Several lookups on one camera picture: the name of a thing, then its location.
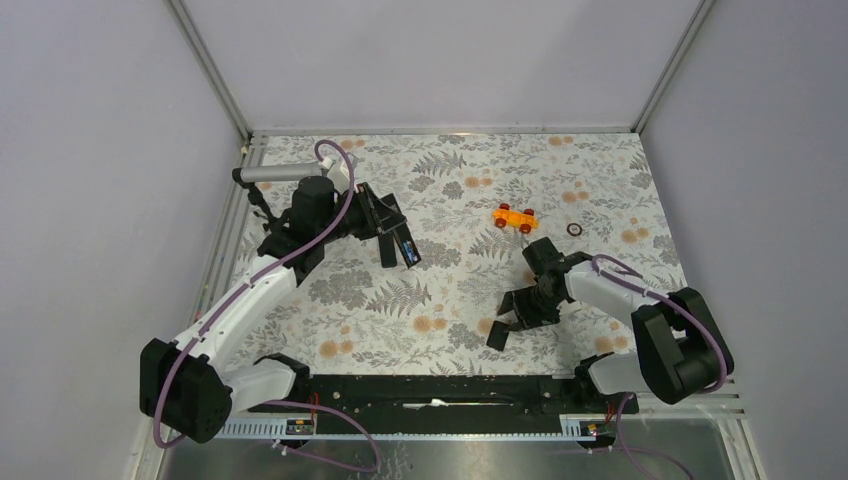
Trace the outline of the blue battery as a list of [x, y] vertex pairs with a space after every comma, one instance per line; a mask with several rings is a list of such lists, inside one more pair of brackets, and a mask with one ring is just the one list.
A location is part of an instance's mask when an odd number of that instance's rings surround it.
[[404, 241], [402, 243], [402, 251], [404, 254], [405, 261], [408, 265], [415, 265], [420, 261], [419, 256], [417, 254], [417, 250], [415, 249], [412, 242]]

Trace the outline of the black remote control back up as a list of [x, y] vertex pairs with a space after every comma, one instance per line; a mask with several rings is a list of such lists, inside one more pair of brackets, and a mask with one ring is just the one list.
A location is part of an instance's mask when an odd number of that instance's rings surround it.
[[378, 247], [381, 266], [394, 268], [398, 265], [395, 240], [392, 234], [386, 233], [378, 237]]

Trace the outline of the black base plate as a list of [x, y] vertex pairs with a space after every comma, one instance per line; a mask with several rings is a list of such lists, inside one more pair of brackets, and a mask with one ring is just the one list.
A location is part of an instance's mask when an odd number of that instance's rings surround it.
[[618, 410], [639, 411], [636, 400], [602, 395], [576, 378], [552, 375], [314, 375], [296, 399], [314, 402], [305, 416], [323, 436], [569, 435], [590, 420], [613, 421]]

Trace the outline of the grey microphone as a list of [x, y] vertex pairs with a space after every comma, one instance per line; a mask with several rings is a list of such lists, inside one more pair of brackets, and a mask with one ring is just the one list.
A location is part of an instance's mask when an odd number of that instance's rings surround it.
[[311, 176], [322, 176], [323, 167], [317, 163], [297, 163], [284, 165], [235, 168], [231, 172], [237, 183], [261, 182], [297, 182]]

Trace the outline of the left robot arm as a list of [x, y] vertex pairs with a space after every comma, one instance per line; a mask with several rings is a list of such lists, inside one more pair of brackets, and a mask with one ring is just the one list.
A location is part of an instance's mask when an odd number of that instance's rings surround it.
[[421, 260], [394, 195], [366, 182], [338, 187], [323, 176], [301, 179], [291, 205], [265, 224], [267, 236], [250, 268], [207, 313], [140, 355], [140, 410], [180, 438], [205, 443], [233, 413], [276, 401], [288, 411], [311, 397], [310, 369], [284, 354], [231, 370], [230, 360], [256, 323], [293, 293], [325, 258], [327, 244], [352, 236], [377, 239], [381, 262], [412, 267]]

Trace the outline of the floral table mat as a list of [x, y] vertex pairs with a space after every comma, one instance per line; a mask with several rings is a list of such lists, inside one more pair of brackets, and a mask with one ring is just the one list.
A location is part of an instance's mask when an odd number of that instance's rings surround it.
[[533, 209], [563, 253], [606, 253], [657, 291], [685, 277], [640, 138], [635, 134], [361, 135], [318, 147], [272, 136], [282, 165], [345, 150], [356, 177], [393, 194], [422, 260], [385, 269], [375, 240], [332, 243], [304, 284], [257, 323], [231, 368], [282, 353], [319, 374], [568, 374], [585, 358], [634, 350], [628, 326], [581, 303], [554, 326], [486, 346], [507, 291], [530, 286], [530, 237], [494, 226], [502, 203]]

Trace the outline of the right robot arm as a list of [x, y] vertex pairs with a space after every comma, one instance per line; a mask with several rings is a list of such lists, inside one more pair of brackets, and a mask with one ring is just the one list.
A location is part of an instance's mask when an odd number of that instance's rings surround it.
[[534, 285], [504, 294], [496, 314], [513, 320], [492, 324], [488, 347], [501, 351], [513, 332], [555, 325], [564, 303], [581, 303], [627, 325], [635, 347], [627, 354], [584, 359], [575, 368], [575, 402], [597, 412], [618, 394], [649, 392], [666, 404], [711, 393], [726, 383], [734, 360], [700, 292], [650, 288], [641, 274], [609, 255], [566, 255], [544, 237], [522, 255]]

